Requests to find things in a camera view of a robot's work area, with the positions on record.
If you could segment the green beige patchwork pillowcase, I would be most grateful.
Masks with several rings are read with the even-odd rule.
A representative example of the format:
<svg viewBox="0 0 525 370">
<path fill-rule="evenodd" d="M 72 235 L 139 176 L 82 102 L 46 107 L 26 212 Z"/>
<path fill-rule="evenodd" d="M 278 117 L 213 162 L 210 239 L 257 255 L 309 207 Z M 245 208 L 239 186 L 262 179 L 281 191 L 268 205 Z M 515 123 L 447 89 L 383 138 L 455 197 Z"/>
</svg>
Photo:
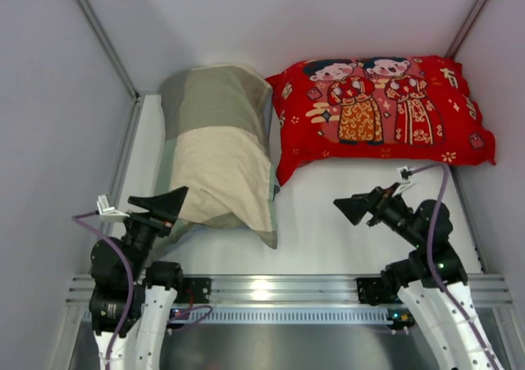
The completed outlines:
<svg viewBox="0 0 525 370">
<path fill-rule="evenodd" d="M 202 228 L 248 229 L 276 249 L 272 87 L 251 66 L 230 64 L 179 71 L 159 93 L 165 144 L 155 192 L 189 191 L 171 233 L 155 241 L 148 260 Z"/>
</svg>

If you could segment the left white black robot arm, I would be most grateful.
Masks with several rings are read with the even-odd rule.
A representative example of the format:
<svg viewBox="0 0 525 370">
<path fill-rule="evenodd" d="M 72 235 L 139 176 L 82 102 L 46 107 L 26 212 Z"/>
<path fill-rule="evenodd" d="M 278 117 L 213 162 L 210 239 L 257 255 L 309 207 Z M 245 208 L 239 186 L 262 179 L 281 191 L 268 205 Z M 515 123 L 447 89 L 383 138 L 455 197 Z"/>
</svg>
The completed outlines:
<svg viewBox="0 0 525 370">
<path fill-rule="evenodd" d="M 131 196 L 138 212 L 122 212 L 98 196 L 97 213 L 120 222 L 125 234 L 102 235 L 91 251 L 95 287 L 89 312 L 102 369 L 158 369 L 171 306 L 183 287 L 180 264 L 148 256 L 156 239 L 171 233 L 188 189 L 152 197 Z"/>
</svg>

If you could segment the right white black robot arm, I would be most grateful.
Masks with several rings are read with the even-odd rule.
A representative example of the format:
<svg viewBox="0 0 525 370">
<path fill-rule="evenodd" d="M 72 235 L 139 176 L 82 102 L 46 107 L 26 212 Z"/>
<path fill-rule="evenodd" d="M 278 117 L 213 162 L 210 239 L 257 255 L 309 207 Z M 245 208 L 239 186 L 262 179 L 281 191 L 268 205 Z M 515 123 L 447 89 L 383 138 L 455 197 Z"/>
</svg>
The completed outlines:
<svg viewBox="0 0 525 370">
<path fill-rule="evenodd" d="M 406 259 L 385 266 L 378 277 L 357 279 L 362 304 L 403 304 L 423 333 L 441 369 L 501 369 L 473 303 L 468 274 L 450 243 L 449 209 L 437 199 L 410 208 L 398 184 L 333 204 L 357 226 L 388 226 L 413 246 Z"/>
</svg>

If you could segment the red cartoon couple pillow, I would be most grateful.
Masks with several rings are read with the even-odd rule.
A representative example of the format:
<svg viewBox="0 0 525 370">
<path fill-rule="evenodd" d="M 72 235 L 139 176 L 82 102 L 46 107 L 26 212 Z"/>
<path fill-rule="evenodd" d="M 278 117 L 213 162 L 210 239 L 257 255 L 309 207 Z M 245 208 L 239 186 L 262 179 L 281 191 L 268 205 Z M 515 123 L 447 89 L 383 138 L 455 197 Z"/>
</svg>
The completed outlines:
<svg viewBox="0 0 525 370">
<path fill-rule="evenodd" d="M 495 162 L 495 137 L 448 57 L 303 61 L 268 83 L 281 126 L 280 183 L 326 158 Z"/>
</svg>

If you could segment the left black base bracket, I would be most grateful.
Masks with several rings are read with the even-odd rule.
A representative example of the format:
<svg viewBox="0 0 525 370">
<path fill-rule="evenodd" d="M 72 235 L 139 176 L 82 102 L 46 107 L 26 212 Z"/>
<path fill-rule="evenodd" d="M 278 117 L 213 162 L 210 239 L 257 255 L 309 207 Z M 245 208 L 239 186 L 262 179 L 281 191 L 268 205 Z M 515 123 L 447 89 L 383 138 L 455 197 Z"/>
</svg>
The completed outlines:
<svg viewBox="0 0 525 370">
<path fill-rule="evenodd" d="M 212 280 L 208 277 L 185 277 L 176 302 L 179 304 L 208 304 Z"/>
</svg>

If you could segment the black base bracket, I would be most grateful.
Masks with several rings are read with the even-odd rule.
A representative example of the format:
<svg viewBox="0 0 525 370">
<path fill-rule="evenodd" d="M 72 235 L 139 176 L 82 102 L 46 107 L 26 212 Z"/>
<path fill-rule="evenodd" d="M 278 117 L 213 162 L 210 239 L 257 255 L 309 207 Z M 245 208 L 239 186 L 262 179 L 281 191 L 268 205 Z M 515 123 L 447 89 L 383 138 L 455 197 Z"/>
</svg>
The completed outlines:
<svg viewBox="0 0 525 370">
<path fill-rule="evenodd" d="M 185 277 L 176 302 L 179 304 L 208 304 L 212 280 L 208 277 Z"/>
<path fill-rule="evenodd" d="M 380 277 L 360 277 L 356 279 L 358 300 L 361 304 L 378 306 L 400 304 L 395 286 Z"/>
</svg>

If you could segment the right black base bracket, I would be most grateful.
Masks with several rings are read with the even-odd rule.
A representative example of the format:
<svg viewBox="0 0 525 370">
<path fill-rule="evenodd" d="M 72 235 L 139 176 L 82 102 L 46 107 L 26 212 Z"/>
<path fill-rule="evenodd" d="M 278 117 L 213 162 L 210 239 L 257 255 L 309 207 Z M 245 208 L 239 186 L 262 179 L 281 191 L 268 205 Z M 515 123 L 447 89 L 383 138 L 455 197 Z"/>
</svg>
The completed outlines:
<svg viewBox="0 0 525 370">
<path fill-rule="evenodd" d="M 356 279 L 358 300 L 361 304 L 378 306 L 400 304 L 395 286 L 380 277 L 360 277 Z"/>
</svg>

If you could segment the aluminium mounting rail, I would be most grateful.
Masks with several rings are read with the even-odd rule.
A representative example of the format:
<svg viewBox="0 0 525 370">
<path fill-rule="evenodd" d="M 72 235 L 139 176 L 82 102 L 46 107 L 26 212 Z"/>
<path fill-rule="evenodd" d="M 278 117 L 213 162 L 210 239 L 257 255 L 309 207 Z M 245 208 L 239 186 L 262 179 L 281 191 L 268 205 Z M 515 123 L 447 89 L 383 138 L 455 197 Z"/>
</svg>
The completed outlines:
<svg viewBox="0 0 525 370">
<path fill-rule="evenodd" d="M 353 275 L 188 275 L 212 280 L 209 304 L 233 306 L 327 307 L 359 306 Z M 472 299 L 479 308 L 511 307 L 513 300 L 499 275 L 469 276 Z M 75 276 L 66 294 L 66 305 L 87 305 L 94 289 L 88 275 Z"/>
</svg>

